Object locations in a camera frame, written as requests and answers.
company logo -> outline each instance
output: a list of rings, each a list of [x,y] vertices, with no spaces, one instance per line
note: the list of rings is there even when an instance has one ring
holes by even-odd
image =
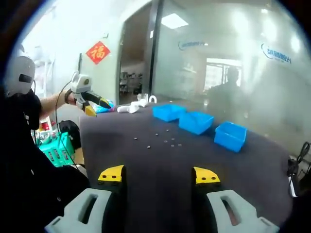
[[[203,41],[194,41],[194,42],[186,42],[186,43],[182,43],[182,42],[178,42],[178,47],[180,50],[185,50],[188,47],[193,47],[193,46],[204,46],[205,43]]]
[[[275,59],[277,61],[280,61],[280,62],[287,62],[287,63],[292,63],[292,60],[290,59],[290,57],[284,55],[283,53],[280,53],[278,51],[275,51],[275,50],[271,50],[269,48],[269,46],[267,46],[266,44],[262,44],[261,45],[261,50],[263,52],[263,54],[269,58],[269,59]]]

teal toolbox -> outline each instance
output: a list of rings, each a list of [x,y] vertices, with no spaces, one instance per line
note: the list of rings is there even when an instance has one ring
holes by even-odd
[[[48,157],[55,167],[73,164],[74,149],[68,133],[62,133],[50,143],[39,146],[39,149]]]

glass wall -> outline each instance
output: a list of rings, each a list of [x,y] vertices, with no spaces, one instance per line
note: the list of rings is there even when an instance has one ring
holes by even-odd
[[[236,2],[164,0],[152,92],[296,154],[311,132],[305,36],[274,0]]]

black bag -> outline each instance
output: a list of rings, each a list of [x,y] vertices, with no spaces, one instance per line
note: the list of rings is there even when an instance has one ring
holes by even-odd
[[[80,129],[76,123],[71,120],[62,120],[59,123],[59,130],[61,133],[68,132],[74,150],[81,147]]]

blue plastic bin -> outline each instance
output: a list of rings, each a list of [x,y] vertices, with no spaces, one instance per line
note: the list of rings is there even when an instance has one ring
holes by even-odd
[[[165,104],[153,107],[152,111],[154,117],[169,122],[179,119],[180,114],[186,112],[186,108],[175,104]]]
[[[223,147],[234,152],[239,152],[245,142],[247,129],[233,124],[229,121],[224,122],[218,126],[215,130],[216,136],[214,143],[217,143]]]
[[[197,135],[205,132],[213,123],[214,117],[205,113],[183,113],[179,118],[179,127]]]

